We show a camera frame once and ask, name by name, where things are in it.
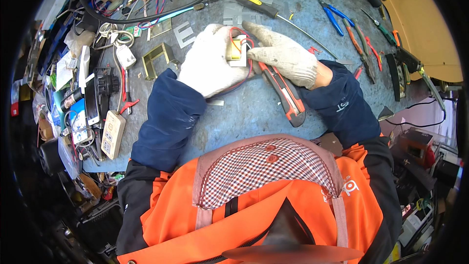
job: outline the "hand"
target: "hand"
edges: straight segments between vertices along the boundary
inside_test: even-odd
[[[332,71],[292,39],[247,21],[243,21],[243,28],[259,39],[262,46],[248,50],[248,58],[275,66],[282,76],[299,87],[311,90],[331,82]]]
[[[226,63],[226,48],[231,45],[229,26],[208,25],[201,32],[181,65],[177,78],[204,98],[241,82],[249,72],[247,67],[231,67]],[[233,30],[232,37],[239,35]]]

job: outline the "blue wire cutters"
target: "blue wire cutters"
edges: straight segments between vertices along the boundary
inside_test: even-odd
[[[322,0],[318,0],[318,1],[320,2],[320,5],[323,7],[325,13],[327,14],[327,17],[329,18],[331,23],[334,25],[334,28],[337,30],[339,35],[341,35],[343,37],[344,33],[342,32],[341,27],[339,26],[337,21],[334,19],[334,16],[332,15],[331,11],[333,11],[335,14],[337,14],[341,18],[346,19],[349,22],[350,26],[355,26],[355,24],[346,15],[344,15],[340,10],[334,8],[330,4],[325,3]]]

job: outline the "checkered fabric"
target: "checkered fabric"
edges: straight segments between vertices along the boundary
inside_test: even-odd
[[[281,179],[315,182],[331,191],[331,173],[310,148],[277,138],[233,149],[218,158],[202,179],[197,206],[215,209],[234,197]]]

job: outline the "white plug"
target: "white plug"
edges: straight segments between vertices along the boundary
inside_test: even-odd
[[[120,45],[116,49],[117,60],[120,65],[127,69],[134,65],[137,62],[137,59],[133,55],[132,51],[126,45]]]

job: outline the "metal shaft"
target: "metal shaft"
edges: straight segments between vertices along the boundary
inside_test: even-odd
[[[128,85],[128,80],[129,80],[129,77],[128,77],[128,70],[125,70],[125,92],[126,92],[126,95],[127,95],[127,102],[131,102],[130,100],[130,87]],[[127,114],[128,115],[131,115],[132,114],[132,108],[131,107],[128,107],[127,108]]]
[[[327,49],[323,44],[321,44],[318,40],[314,39],[313,36],[311,36],[310,34],[308,34],[307,32],[303,31],[302,28],[300,28],[299,26],[296,26],[294,23],[292,23],[291,21],[285,19],[283,16],[281,15],[277,15],[276,18],[281,18],[282,20],[286,21],[287,23],[289,23],[290,25],[293,25],[295,28],[297,28],[298,30],[302,31],[303,33],[305,33],[309,38],[313,39],[314,42],[316,42],[317,44],[319,44],[322,48],[324,48],[324,50],[326,50],[332,57],[334,57],[335,59],[339,59],[335,54],[333,54],[331,52],[331,50]]]

